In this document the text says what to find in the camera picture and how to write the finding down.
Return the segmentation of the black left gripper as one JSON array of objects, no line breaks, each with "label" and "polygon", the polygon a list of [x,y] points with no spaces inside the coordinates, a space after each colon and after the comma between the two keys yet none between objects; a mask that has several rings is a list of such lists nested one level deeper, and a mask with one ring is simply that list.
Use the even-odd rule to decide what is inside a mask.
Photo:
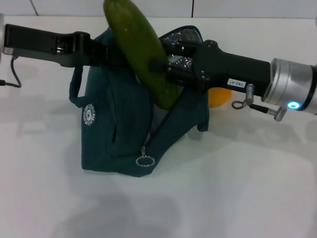
[{"label": "black left gripper", "polygon": [[63,67],[129,65],[113,39],[91,40],[84,32],[60,34],[12,24],[4,27],[4,54],[52,61]]}]

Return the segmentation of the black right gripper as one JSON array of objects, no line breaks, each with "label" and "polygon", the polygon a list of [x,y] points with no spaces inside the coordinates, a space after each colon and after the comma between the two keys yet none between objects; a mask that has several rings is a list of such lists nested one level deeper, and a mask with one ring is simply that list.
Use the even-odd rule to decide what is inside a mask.
[{"label": "black right gripper", "polygon": [[205,82],[205,90],[221,87],[245,93],[245,86],[228,83],[229,79],[235,79],[246,85],[253,84],[256,96],[264,95],[269,86],[269,62],[226,53],[216,41],[162,42],[162,46],[168,55],[193,57],[194,74],[162,59],[151,59],[151,72],[164,74],[170,83],[196,86],[197,78]]}]

